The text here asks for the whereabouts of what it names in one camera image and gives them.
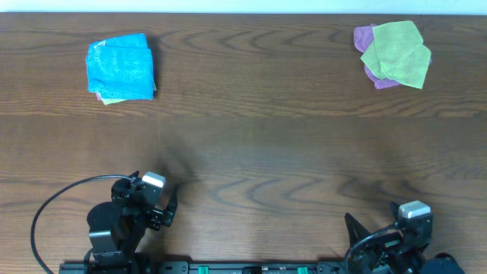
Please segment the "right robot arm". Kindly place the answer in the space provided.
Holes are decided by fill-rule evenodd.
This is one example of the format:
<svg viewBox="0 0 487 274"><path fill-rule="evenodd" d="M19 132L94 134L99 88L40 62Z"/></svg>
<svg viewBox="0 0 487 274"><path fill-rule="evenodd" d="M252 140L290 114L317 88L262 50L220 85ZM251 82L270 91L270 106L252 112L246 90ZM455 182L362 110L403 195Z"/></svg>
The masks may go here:
<svg viewBox="0 0 487 274"><path fill-rule="evenodd" d="M427 259L424 251L432 241L433 215L395 217L395 222L369 232L351 214L345 215L350 248L345 271L351 274L463 274L449 253Z"/></svg>

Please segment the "blue microfiber cloth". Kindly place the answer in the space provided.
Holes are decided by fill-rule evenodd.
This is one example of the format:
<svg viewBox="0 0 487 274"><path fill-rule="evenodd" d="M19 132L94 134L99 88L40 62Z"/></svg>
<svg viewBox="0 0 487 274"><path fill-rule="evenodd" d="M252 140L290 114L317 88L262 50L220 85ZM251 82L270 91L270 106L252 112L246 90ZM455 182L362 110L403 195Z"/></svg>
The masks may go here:
<svg viewBox="0 0 487 274"><path fill-rule="evenodd" d="M93 94L130 84L148 85L152 92L154 60L143 33L94 42L89 46L85 62L88 91Z"/></svg>

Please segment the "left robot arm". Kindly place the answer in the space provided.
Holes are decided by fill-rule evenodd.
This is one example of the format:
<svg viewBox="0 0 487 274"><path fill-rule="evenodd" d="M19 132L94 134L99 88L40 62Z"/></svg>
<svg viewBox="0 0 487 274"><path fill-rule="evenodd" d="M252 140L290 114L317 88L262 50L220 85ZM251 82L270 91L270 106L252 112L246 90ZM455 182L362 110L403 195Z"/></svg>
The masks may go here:
<svg viewBox="0 0 487 274"><path fill-rule="evenodd" d="M135 172L119 178L111 187L111 200L89 211L87 223L95 263L87 273L150 273L149 259L136 252L148 229L170 227L176 214L177 194L165 209L158 209L166 178Z"/></svg>

